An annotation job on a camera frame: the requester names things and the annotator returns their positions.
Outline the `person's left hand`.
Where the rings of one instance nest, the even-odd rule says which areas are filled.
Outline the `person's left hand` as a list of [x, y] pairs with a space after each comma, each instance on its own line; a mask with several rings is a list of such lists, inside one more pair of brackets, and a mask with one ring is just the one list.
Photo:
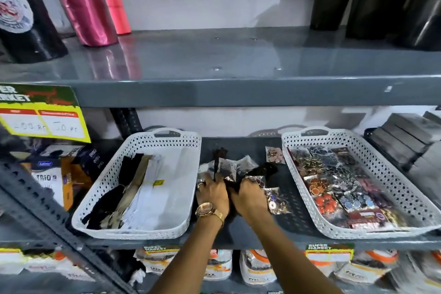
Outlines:
[[229, 195], [224, 182], [224, 188], [217, 195], [198, 195], [196, 191], [196, 200], [198, 206], [204, 202], [211, 202], [215, 208], [217, 208], [221, 213], [223, 213], [225, 219], [229, 214]]

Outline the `black cloth accessory packet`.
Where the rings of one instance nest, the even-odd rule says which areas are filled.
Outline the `black cloth accessory packet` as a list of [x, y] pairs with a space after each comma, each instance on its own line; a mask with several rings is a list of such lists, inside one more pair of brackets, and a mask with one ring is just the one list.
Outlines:
[[261, 189], [266, 188], [267, 180], [278, 172], [278, 168], [274, 163], [264, 163], [241, 176], [241, 179], [250, 180], [259, 185]]

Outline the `black strip accessory packet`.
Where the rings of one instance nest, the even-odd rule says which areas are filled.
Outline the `black strip accessory packet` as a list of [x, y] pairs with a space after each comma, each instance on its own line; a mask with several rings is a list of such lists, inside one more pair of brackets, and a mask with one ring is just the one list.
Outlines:
[[214, 177], [216, 177], [217, 174], [220, 175], [222, 179], [225, 178], [224, 172], [222, 171], [222, 163], [223, 160], [227, 158], [228, 150], [224, 147], [218, 148], [213, 151], [213, 159], [214, 159]]

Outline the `clear packet with dark item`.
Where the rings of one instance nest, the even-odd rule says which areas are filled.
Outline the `clear packet with dark item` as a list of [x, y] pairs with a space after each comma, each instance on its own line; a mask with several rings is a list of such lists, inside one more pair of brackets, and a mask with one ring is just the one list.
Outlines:
[[259, 167], [259, 165], [249, 155], [246, 155], [242, 159], [237, 160], [235, 163], [236, 173], [239, 176], [245, 176], [253, 169]]
[[225, 178], [224, 181], [236, 182], [236, 163], [235, 161], [224, 159], [222, 163], [222, 171], [224, 172]]
[[215, 174], [214, 173], [214, 164], [215, 164], [215, 161], [213, 160], [209, 163], [204, 163], [199, 166], [198, 174], [197, 174], [197, 183], [204, 182], [205, 178], [206, 178], [206, 174], [209, 174], [210, 178], [212, 180], [215, 180], [215, 178], [214, 178], [214, 174]]

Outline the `white plastic basket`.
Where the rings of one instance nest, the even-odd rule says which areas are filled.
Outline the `white plastic basket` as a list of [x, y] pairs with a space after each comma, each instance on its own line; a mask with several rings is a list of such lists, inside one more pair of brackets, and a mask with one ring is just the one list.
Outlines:
[[[404, 174], [351, 130], [309, 127], [281, 135], [282, 152], [300, 196], [317, 230], [332, 239], [392, 239], [416, 237], [441, 228], [441, 210], [414, 186]], [[384, 229], [349, 229], [332, 224], [313, 205], [313, 197], [289, 154], [292, 148], [307, 146], [346, 147], [368, 178], [384, 191], [399, 215], [409, 219], [408, 226]]]
[[[118, 184], [125, 156], [137, 153], [159, 155], [157, 177], [146, 197], [136, 197], [137, 210], [124, 215], [120, 229], [92, 230], [83, 219]], [[190, 222], [201, 155], [201, 136], [172, 128], [130, 135], [109, 160], [95, 183], [75, 210], [72, 227], [88, 236], [108, 240], [162, 240], [182, 236]]]

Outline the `clear packet with white brooch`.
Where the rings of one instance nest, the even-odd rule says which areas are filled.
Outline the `clear packet with white brooch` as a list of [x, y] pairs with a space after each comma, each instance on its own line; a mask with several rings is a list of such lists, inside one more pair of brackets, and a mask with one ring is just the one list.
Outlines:
[[264, 194], [267, 200], [268, 210], [273, 215], [291, 214], [289, 206], [280, 187], [264, 188]]

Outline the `clear packet with bronze pieces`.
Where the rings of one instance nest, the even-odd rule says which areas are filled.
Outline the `clear packet with bronze pieces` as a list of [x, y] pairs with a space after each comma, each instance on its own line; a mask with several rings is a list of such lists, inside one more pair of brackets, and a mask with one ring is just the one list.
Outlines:
[[279, 147], [266, 146], [266, 162], [273, 164], [286, 164], [283, 152]]

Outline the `stack of black beige white packets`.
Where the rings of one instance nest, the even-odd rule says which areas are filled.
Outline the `stack of black beige white packets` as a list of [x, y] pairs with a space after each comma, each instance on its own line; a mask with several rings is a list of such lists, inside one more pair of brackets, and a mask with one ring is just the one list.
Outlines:
[[124, 156], [117, 186], [107, 191], [82, 219], [86, 228], [130, 229], [135, 213], [142, 208], [141, 199], [151, 195], [163, 161], [160, 154]]

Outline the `row of white orange packets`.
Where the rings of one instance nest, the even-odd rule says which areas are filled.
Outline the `row of white orange packets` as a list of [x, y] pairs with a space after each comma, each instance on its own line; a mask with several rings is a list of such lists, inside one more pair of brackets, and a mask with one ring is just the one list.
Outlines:
[[[168, 266], [146, 266], [136, 258], [137, 250], [117, 252], [114, 262], [120, 262], [117, 270], [130, 288], [145, 294]], [[24, 264], [0, 265], [0, 294], [111, 292], [61, 252], [28, 250], [23, 254]], [[354, 251], [350, 262], [315, 267], [346, 293], [441, 294], [441, 250]], [[283, 294], [264, 250], [211, 250], [201, 294], [259, 291]]]

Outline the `small yellow green price tag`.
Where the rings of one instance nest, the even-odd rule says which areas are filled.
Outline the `small yellow green price tag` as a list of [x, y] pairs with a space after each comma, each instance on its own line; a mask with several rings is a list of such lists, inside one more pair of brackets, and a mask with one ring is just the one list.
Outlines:
[[165, 268], [179, 252], [178, 246], [146, 246], [136, 252], [136, 258], [149, 267]]
[[24, 264], [27, 258], [21, 249], [18, 248], [0, 248], [0, 265], [4, 264]]
[[350, 262], [354, 256], [354, 249], [354, 243], [314, 243], [306, 246], [305, 256], [315, 266], [328, 266]]

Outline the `pile of colourful brooch packets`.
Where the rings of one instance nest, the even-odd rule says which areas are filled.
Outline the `pile of colourful brooch packets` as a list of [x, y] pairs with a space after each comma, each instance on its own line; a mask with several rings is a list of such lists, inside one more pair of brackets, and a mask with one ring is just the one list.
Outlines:
[[320, 214], [331, 224], [367, 232], [408, 229], [394, 202], [347, 147], [287, 147]]

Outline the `grey metal shelf rack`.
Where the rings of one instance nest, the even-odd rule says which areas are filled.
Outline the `grey metal shelf rack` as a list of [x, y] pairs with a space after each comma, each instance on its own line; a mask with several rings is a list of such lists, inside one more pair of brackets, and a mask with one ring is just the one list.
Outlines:
[[110, 108], [135, 108], [142, 129], [205, 137], [310, 126], [362, 133], [390, 113], [441, 105], [441, 52], [347, 39], [308, 27], [139, 31], [104, 48], [65, 40], [66, 57], [8, 62], [0, 82], [70, 86], [95, 139], [120, 139]]

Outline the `dark blue box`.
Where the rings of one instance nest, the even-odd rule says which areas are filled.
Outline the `dark blue box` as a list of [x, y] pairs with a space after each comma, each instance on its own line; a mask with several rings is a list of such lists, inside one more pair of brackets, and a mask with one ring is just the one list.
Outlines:
[[91, 144], [80, 146], [72, 158], [70, 167], [73, 182], [83, 187], [92, 185], [105, 167], [100, 153]]

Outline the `blue orange white box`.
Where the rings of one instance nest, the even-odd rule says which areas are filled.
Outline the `blue orange white box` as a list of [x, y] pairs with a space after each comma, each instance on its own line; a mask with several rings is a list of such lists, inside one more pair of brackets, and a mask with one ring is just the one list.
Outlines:
[[72, 162], [81, 148], [77, 145], [50, 145], [20, 161], [42, 187], [52, 191], [54, 200], [66, 211], [74, 203]]

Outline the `pink metallic bottle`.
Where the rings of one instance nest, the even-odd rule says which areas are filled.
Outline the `pink metallic bottle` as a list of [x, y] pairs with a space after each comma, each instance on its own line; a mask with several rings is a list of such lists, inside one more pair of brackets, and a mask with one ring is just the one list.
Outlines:
[[81, 44], [111, 46], [118, 35], [106, 0], [60, 0]]

